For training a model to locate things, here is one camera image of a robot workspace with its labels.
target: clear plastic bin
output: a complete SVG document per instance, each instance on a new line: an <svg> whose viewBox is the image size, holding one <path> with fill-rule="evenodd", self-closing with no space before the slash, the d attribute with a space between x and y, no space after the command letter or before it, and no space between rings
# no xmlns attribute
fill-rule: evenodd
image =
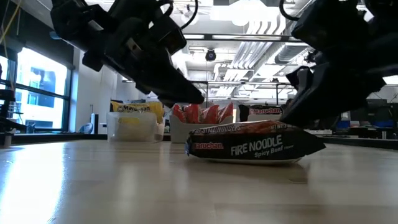
<svg viewBox="0 0 398 224"><path fill-rule="evenodd" d="M162 124L156 121L154 113L119 113L109 112L106 115L108 142L163 141L165 119Z"/></svg>

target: glass window pane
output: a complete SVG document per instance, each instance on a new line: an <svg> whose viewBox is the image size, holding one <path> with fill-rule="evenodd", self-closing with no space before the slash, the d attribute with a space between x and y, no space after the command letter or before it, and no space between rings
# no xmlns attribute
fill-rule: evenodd
<svg viewBox="0 0 398 224"><path fill-rule="evenodd" d="M34 123L36 128L62 128L63 99L18 88L15 98L13 118L18 123Z"/></svg>
<svg viewBox="0 0 398 224"><path fill-rule="evenodd" d="M8 59L5 57L0 56L0 64L1 64L1 79L7 80L8 74Z"/></svg>
<svg viewBox="0 0 398 224"><path fill-rule="evenodd" d="M65 94L68 69L31 49L23 48L18 54L17 83Z"/></svg>

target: desk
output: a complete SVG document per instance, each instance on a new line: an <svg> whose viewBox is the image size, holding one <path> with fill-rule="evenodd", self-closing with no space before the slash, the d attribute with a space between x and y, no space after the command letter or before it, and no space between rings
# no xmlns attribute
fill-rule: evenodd
<svg viewBox="0 0 398 224"><path fill-rule="evenodd" d="M208 163L169 142L0 149L0 223L396 223L398 154L328 145L290 167Z"/></svg>

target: ceiling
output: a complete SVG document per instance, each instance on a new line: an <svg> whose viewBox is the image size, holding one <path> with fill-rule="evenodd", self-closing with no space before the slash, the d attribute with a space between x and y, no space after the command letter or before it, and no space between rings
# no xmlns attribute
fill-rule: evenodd
<svg viewBox="0 0 398 224"><path fill-rule="evenodd" d="M310 0L288 0L285 5L289 14L295 14ZM175 0L171 18L183 25L192 15L193 0ZM108 10L112 0L87 0L88 4L100 4ZM279 0L200 0L199 13L194 24L188 26L184 34L282 34L287 30L287 21L280 16L276 5ZM51 0L22 0L22 8L48 26L52 27L50 10ZM185 76L189 79L220 82L268 82L275 76L280 82L286 82L284 74L297 64L299 54L307 47L295 49L295 55L289 55L285 65L275 64L275 57L284 50L283 43L242 42L222 40L188 40L187 46L179 52L178 67L185 67ZM214 49L217 58L206 62L207 49ZM287 98L292 90L283 90L279 98ZM275 88L263 88L261 85L212 85L209 97L238 96L247 98L275 98Z"/></svg>

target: yellow cable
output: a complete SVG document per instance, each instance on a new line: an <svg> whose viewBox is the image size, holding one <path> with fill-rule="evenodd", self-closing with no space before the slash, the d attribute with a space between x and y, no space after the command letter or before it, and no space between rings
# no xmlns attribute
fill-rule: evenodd
<svg viewBox="0 0 398 224"><path fill-rule="evenodd" d="M18 5L17 5L17 8L15 9L14 13L12 14L11 19L10 19L10 21L8 22L8 25L7 25L7 27L6 27L6 30L2 33L2 36L1 36L1 38L0 38L0 44L2 43L2 41L4 40L4 38L6 37L6 34L7 34L8 30L10 29L10 26L11 26L12 22L14 21L15 16L16 16L17 13L18 13L18 10L19 10L19 8L20 8L20 6L21 6L21 3L22 3L22 0L19 0L19 3L18 3Z"/></svg>

